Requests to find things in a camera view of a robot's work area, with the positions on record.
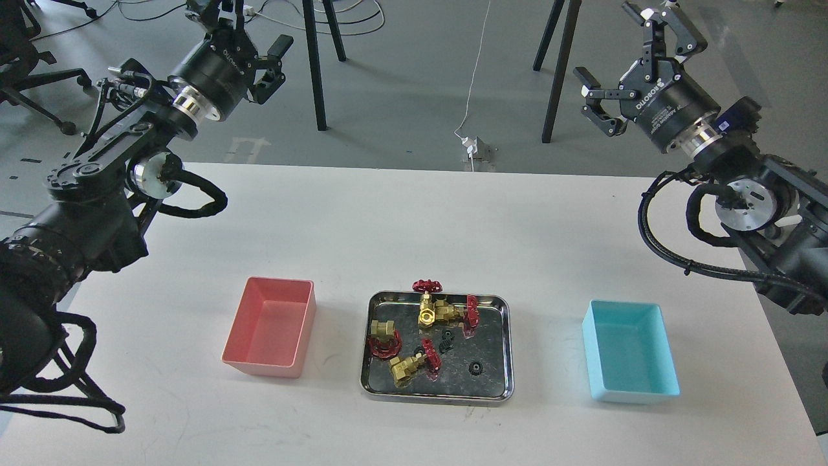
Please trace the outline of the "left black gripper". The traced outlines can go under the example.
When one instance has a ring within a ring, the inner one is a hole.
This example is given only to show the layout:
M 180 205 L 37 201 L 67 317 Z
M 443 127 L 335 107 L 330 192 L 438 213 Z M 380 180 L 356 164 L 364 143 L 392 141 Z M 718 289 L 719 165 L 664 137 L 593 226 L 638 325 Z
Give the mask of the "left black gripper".
M 245 1 L 186 1 L 186 17 L 204 30 L 204 38 L 171 71 L 169 82 L 175 89 L 197 89 L 215 108 L 216 121 L 227 119 L 249 89 L 252 101 L 265 104 L 286 82 L 282 59 L 293 36 L 278 36 L 261 56 L 245 32 L 244 5 Z M 263 75 L 254 83 L 257 71 Z

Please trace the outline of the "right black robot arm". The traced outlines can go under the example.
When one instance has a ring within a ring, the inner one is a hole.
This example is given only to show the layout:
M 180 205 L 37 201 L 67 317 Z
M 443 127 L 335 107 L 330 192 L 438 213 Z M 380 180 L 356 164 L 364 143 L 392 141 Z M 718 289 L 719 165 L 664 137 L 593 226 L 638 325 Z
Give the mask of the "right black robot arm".
M 692 163 L 662 172 L 642 194 L 638 229 L 663 260 L 722 280 L 749 282 L 758 294 L 791 315 L 826 311 L 826 185 L 811 172 L 777 155 L 761 153 L 754 133 L 761 106 L 745 96 L 728 109 L 701 88 L 684 68 L 707 41 L 677 6 L 623 9 L 644 30 L 642 56 L 604 89 L 586 68 L 582 114 L 606 135 L 634 123 L 663 153 L 685 151 Z M 686 204 L 687 230 L 711 247 L 737 248 L 754 271 L 702 263 L 669 250 L 654 236 L 649 207 L 668 183 L 693 186 Z

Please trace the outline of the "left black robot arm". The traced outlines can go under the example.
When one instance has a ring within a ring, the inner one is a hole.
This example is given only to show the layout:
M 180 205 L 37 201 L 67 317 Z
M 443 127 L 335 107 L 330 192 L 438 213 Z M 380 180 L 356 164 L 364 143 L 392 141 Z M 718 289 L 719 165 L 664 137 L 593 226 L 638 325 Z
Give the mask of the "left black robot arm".
M 194 139 L 204 119 L 224 121 L 245 98 L 267 102 L 286 80 L 282 59 L 293 44 L 280 35 L 260 53 L 236 1 L 188 1 L 186 17 L 202 27 L 202 41 L 165 80 L 134 59 L 112 68 L 88 135 L 45 179 L 52 203 L 2 241 L 4 411 L 66 419 L 33 405 L 104 409 L 112 427 L 69 419 L 124 431 L 124 407 L 87 373 L 94 322 L 58 304 L 91 272 L 118 272 L 147 256 L 155 215 L 195 219 L 226 208 L 226 194 L 187 171 L 169 142 Z

